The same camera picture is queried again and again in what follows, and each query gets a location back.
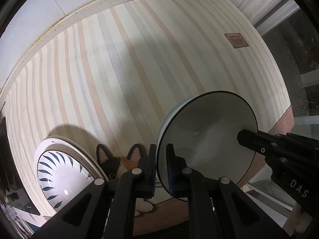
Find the cat head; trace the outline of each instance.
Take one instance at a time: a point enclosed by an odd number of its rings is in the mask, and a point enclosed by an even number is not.
[[[99,144],[96,148],[98,165],[102,168],[109,180],[122,176],[123,173],[137,167],[139,159],[146,157],[144,147],[135,144],[129,150],[127,157],[115,157],[108,148]]]

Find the cat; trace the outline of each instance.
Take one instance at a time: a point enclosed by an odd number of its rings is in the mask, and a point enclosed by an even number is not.
[[[139,159],[144,157],[146,157],[146,152],[140,144],[133,145],[127,157],[114,157],[111,151],[102,144],[98,144],[96,147],[98,165],[109,180],[120,178],[123,173],[137,168]],[[137,198],[134,216],[138,216],[141,212],[149,212],[152,209],[153,205],[151,203]]]

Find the silver screw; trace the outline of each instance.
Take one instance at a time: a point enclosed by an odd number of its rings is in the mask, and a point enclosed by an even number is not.
[[[228,183],[230,183],[230,179],[228,179],[227,177],[221,177],[221,183],[228,184]]]
[[[132,173],[137,175],[137,174],[142,173],[142,170],[140,168],[135,168],[132,170]]]
[[[280,159],[280,161],[282,161],[283,163],[288,162],[287,158],[285,158],[285,157],[280,157],[279,159]]]
[[[94,180],[94,184],[95,184],[96,186],[100,186],[100,185],[102,185],[103,183],[104,183],[104,179],[102,179],[102,178],[97,178],[97,179]]]
[[[191,168],[188,168],[188,167],[186,167],[186,168],[183,169],[183,173],[185,173],[185,174],[191,174],[192,171],[193,171],[193,170],[192,170]]]

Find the brown label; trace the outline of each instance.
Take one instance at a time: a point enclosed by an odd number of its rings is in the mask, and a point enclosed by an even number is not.
[[[224,35],[234,48],[249,47],[247,41],[240,33],[225,33]]]

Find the cat paw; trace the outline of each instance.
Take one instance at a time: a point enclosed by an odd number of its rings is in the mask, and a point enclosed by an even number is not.
[[[147,201],[144,201],[144,199],[136,199],[136,204],[135,204],[135,212],[150,212],[153,209],[153,205]]]

